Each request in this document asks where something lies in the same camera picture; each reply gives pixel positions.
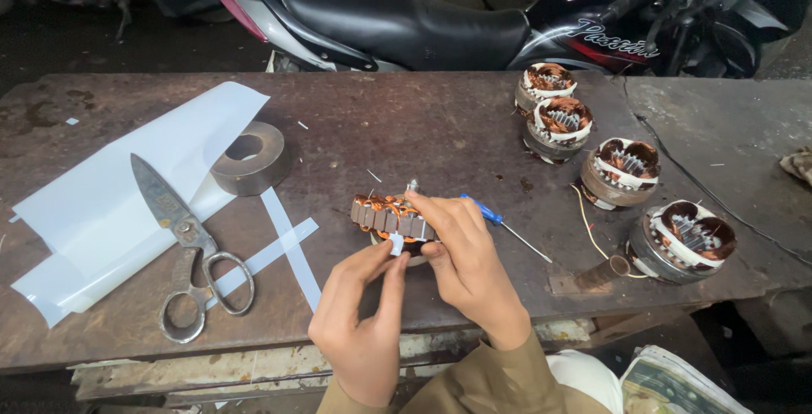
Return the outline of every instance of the red tail light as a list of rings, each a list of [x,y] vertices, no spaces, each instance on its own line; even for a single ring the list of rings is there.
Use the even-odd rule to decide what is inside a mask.
[[[243,25],[246,29],[251,32],[251,34],[257,37],[260,41],[267,42],[268,37],[262,32],[262,30],[257,27],[257,24],[251,19],[251,17],[245,12],[243,7],[239,6],[237,0],[220,0],[223,5],[226,6],[228,11],[234,15],[234,17],[239,21],[240,24]]]

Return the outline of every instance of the hand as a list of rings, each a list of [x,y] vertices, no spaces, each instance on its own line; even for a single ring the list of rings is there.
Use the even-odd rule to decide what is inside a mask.
[[[509,351],[530,335],[530,316],[521,304],[479,207],[471,199],[406,198],[440,236],[423,255],[431,263],[440,297],[476,322],[495,349]]]
[[[401,367],[403,274],[409,253],[393,258],[391,250],[387,240],[335,265],[308,328],[344,392],[376,408],[389,405]],[[359,322],[360,296],[383,272],[378,312]]]

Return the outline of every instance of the blue screwdriver handle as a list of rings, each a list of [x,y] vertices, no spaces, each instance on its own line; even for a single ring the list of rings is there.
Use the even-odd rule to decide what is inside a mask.
[[[480,211],[480,212],[482,212],[482,217],[484,217],[484,218],[485,218],[485,219],[487,219],[488,221],[491,221],[491,223],[492,223],[493,225],[500,225],[500,224],[502,224],[502,219],[503,219],[503,217],[502,217],[502,216],[500,216],[499,214],[496,214],[495,212],[491,211],[491,210],[490,210],[488,207],[486,207],[484,204],[482,204],[482,203],[480,203],[480,202],[476,201],[476,199],[474,199],[474,198],[473,198],[471,195],[468,195],[468,194],[460,194],[460,197],[462,197],[462,198],[464,198],[464,199],[471,199],[471,200],[473,200],[473,202],[474,202],[474,203],[476,203],[476,204],[477,204],[477,206],[479,207],[479,211]]]

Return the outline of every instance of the motorcycle seat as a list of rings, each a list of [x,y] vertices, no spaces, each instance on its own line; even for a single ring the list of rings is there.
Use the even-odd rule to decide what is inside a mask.
[[[442,0],[282,0],[303,25],[416,71],[505,69],[530,35],[521,10]]]

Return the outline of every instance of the rusty scissors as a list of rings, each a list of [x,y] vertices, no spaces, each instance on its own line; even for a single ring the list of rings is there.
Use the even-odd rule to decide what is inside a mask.
[[[227,313],[231,315],[246,314],[254,298],[254,283],[249,267],[236,255],[221,252],[218,249],[217,243],[203,228],[203,224],[195,217],[183,199],[144,159],[136,154],[130,154],[130,162],[132,163],[132,173],[136,177],[136,183],[149,211],[152,211],[161,228],[172,230],[178,243],[187,248],[180,260],[176,262],[175,269],[172,270],[172,293],[163,303],[158,318],[158,324],[161,326],[163,334],[176,343],[188,343],[198,337],[206,322],[206,301],[213,296],[217,298],[218,303]],[[196,287],[192,284],[192,267],[201,249],[203,251],[203,274],[206,276],[208,287]],[[234,308],[226,301],[211,275],[212,265],[220,260],[231,260],[245,272],[245,278],[249,282],[250,296],[245,306],[240,309]],[[198,306],[195,321],[190,326],[176,326],[167,314],[169,302],[178,295],[191,296]]]

